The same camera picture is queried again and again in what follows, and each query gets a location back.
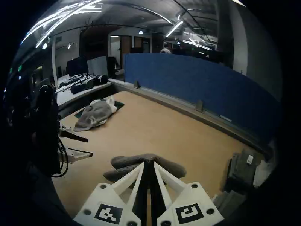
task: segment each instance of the green mat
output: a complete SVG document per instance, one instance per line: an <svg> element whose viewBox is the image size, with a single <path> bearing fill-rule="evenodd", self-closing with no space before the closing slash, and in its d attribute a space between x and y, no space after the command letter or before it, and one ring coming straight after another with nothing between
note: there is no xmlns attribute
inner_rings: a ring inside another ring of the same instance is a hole
<svg viewBox="0 0 301 226"><path fill-rule="evenodd" d="M119 109L122 108L124 105L125 105L124 103L121 103L121 102L118 102L118 101L115 101L115 104L114 104L114 106L117 107L117 111L119 111ZM82 109L80 112L76 113L75 117L77 117L79 119L82 116L82 113L83 113L84 110L85 109Z"/></svg>

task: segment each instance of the desk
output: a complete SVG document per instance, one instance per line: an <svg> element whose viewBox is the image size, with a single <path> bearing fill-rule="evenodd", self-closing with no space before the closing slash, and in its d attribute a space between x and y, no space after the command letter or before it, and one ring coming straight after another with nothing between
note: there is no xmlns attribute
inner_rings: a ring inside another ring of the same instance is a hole
<svg viewBox="0 0 301 226"><path fill-rule="evenodd" d="M62 138L66 147L94 153L92 158L69 165L62 178L52 179L71 217L76 216L98 183L111 183L102 174L113 169L110 161L115 156L157 154L186 168L187 175L182 178L185 183L198 181L210 197L219 193L228 161L234 152L241 152L243 143L133 93L123 91L113 96L125 105L106 124L76 132L88 138L88 143ZM61 123L74 127L77 112ZM171 189L167 189L171 198L175 198Z"/></svg>
<svg viewBox="0 0 301 226"><path fill-rule="evenodd" d="M65 76L59 78L59 84L61 84L67 77L68 76L65 75ZM75 100L77 100L77 99L79 99L83 96L86 96L86 95L88 95L92 92L104 89L104 88L106 88L110 85L111 85L111 83L107 82L107 84L94 86L91 89L84 90L84 91L78 92L76 94L73 94L70 89L67 89L65 91L60 91L60 92L57 93L58 94L57 102L58 102L58 105L59 105L59 109L62 109L67 104L69 104L69 103L71 103L71 102L73 102L73 101L75 101Z"/></svg>

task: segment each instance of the cable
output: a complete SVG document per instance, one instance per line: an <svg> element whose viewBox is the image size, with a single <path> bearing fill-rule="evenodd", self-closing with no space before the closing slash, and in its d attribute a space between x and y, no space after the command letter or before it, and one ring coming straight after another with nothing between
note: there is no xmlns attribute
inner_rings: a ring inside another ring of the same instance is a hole
<svg viewBox="0 0 301 226"><path fill-rule="evenodd" d="M63 165L64 165L64 156L63 156L63 151L62 151L62 148L59 146L59 151L61 153L61 160L62 160L62 164L61 164L61 167L59 168L59 171L61 171L63 169Z"/></svg>
<svg viewBox="0 0 301 226"><path fill-rule="evenodd" d="M68 168L69 168L69 160L68 160L68 155L67 155L66 148L64 147L63 142L61 141L60 138L59 138L59 142L60 142L60 145L61 145L61 149L62 149L62 150L64 151L64 153L65 153L67 165L66 165L65 171L64 171L62 174L60 174L60 175L52 175L52 177L62 177L62 176L64 176L64 175L67 173Z"/></svg>

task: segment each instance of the fluorescent light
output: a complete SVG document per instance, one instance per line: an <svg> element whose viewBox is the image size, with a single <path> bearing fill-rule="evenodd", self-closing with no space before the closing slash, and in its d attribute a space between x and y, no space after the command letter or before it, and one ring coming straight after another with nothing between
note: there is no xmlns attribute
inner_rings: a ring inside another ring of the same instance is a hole
<svg viewBox="0 0 301 226"><path fill-rule="evenodd" d="M65 7L63 7L63 8L61 8L61 9L57 10L55 13L49 15L48 17L43 18L43 19L40 20L40 21L38 21L38 22L32 27L32 29L34 29L34 28L35 28L36 26L38 26L39 24L41 24L41 23L43 23L43 22L45 22L45 21L47 21L47 20L49 20L49 19L51 19L51 18L57 16L58 14L62 13L63 11L65 11L66 9L75 8L77 5L78 5L78 3L74 3L74 4L65 6ZM94 8L95 8L95 6L86 6L86 7L84 7L84 9L94 9Z"/></svg>
<svg viewBox="0 0 301 226"><path fill-rule="evenodd" d="M49 34L51 32L53 32L54 29L56 29L61 23L63 23L65 20L67 20L69 17L71 17L72 15L76 14L77 12L79 12L81 9L83 9L85 6L91 6L97 2L101 2L102 0L90 0L88 2L86 2L85 4L78 6L76 9L72 10L70 13L68 13L66 16L64 16L63 18L61 18L59 21L57 21L38 41L38 43L36 44L36 48L38 48L42 42L44 41L45 38L47 38L49 36Z"/></svg>
<svg viewBox="0 0 301 226"><path fill-rule="evenodd" d="M191 38L189 38L189 40L193 43L193 44L196 44L195 41L193 41Z"/></svg>
<svg viewBox="0 0 301 226"><path fill-rule="evenodd" d="M42 46L42 49L46 49L47 48L47 43L44 43L44 45Z"/></svg>
<svg viewBox="0 0 301 226"><path fill-rule="evenodd" d="M25 38L23 39L23 41L21 42L21 44L32 34L34 33L36 30L38 30L40 27L43 27L47 24L49 24L50 22L54 21L54 20L57 20L59 18L62 18L64 16L66 16L68 13L70 13L71 11L67 11L67 12L64 12L64 13L61 13L59 15L57 15L56 17L53 17L47 21L45 21L44 23L41 23L40 25L34 27L33 29L31 29L27 35L25 36ZM83 11L80 11L80 12L77 12L76 14L79 14L79 13L89 13L89 12L101 12L100 10L83 10Z"/></svg>
<svg viewBox="0 0 301 226"><path fill-rule="evenodd" d="M232 0L232 1L236 2L237 4L240 4L240 5L244 6L244 7L246 7L246 6L245 6L244 4L242 4L239 0Z"/></svg>
<svg viewBox="0 0 301 226"><path fill-rule="evenodd" d="M64 17L65 15L67 15L67 14L64 13L64 14L58 15L58 16L56 16L56 17L53 17L53 18L49 19L48 21L46 21L46 22L40 24L39 26L35 27L34 29L30 30L30 31L27 33L27 35L25 36L25 38L23 39L23 41L21 42L21 44L25 41L25 39L27 39L32 33L34 33L34 32L35 32L36 30L38 30L40 27L43 27L44 25L48 24L49 22L52 22L52 21L57 20L57 19L59 19L59 18L62 18L62 17Z"/></svg>
<svg viewBox="0 0 301 226"><path fill-rule="evenodd" d="M195 44L195 41L193 41L191 38L189 38L189 40L190 40L192 43L194 43L194 44Z"/></svg>
<svg viewBox="0 0 301 226"><path fill-rule="evenodd" d="M148 8L145 8L145 7L143 7L143 6L141 6L141 8L142 8L142 9L145 9L145 10L147 10L147 11L150 11L150 12L156 14L156 15L158 15L159 17L163 18L163 19L166 20L168 23L170 23L170 24L173 25L173 22L171 22L169 19L167 19L166 17L162 16L161 14L159 14L159 13L153 11L153 10L150 10L150 9L148 9Z"/></svg>
<svg viewBox="0 0 301 226"><path fill-rule="evenodd" d="M101 10L83 10L83 11L79 11L75 14L79 14L79 13L86 13L86 12L101 12Z"/></svg>
<svg viewBox="0 0 301 226"><path fill-rule="evenodd" d="M208 48L206 46L202 46L200 44L197 44L197 43L193 43L193 42L190 42L190 41L187 41L187 40L183 40L184 43L187 43L187 44L191 44L191 45L194 45L194 46L198 46L198 47L201 47L203 49L206 49L206 50L212 50L211 48Z"/></svg>
<svg viewBox="0 0 301 226"><path fill-rule="evenodd" d="M166 37L170 36L170 34L172 32L174 32L174 30L177 29L182 23L183 23L183 21L181 20L175 26L173 26L173 28L170 30L170 32L167 33Z"/></svg>

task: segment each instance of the blue fabric panel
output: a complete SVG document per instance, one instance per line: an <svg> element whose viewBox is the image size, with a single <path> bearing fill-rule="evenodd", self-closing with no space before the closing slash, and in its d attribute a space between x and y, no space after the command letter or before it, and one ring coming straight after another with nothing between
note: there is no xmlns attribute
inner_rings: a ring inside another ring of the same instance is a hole
<svg viewBox="0 0 301 226"><path fill-rule="evenodd" d="M200 58L159 53L125 56L125 80L196 104L268 142L281 119L281 105L257 83Z"/></svg>

